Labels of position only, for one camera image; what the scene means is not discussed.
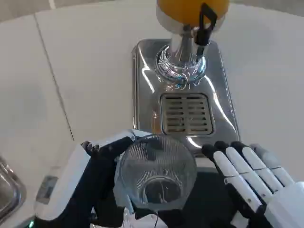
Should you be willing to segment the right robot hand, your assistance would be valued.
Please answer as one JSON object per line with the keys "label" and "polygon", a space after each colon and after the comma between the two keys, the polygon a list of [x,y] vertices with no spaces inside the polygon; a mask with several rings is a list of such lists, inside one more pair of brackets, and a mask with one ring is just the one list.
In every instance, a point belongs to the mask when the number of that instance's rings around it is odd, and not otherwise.
{"label": "right robot hand", "polygon": [[295,181],[277,158],[258,144],[205,144],[237,211],[223,228],[302,228],[304,183]]}

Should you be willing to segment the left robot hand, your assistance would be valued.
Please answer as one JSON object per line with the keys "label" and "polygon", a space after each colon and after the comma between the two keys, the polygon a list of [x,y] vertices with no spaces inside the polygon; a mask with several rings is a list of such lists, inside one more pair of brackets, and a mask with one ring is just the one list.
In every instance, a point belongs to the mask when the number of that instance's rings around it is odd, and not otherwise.
{"label": "left robot hand", "polygon": [[36,194],[34,227],[90,227],[93,207],[114,187],[116,159],[136,139],[148,135],[145,131],[124,130],[61,153]]}

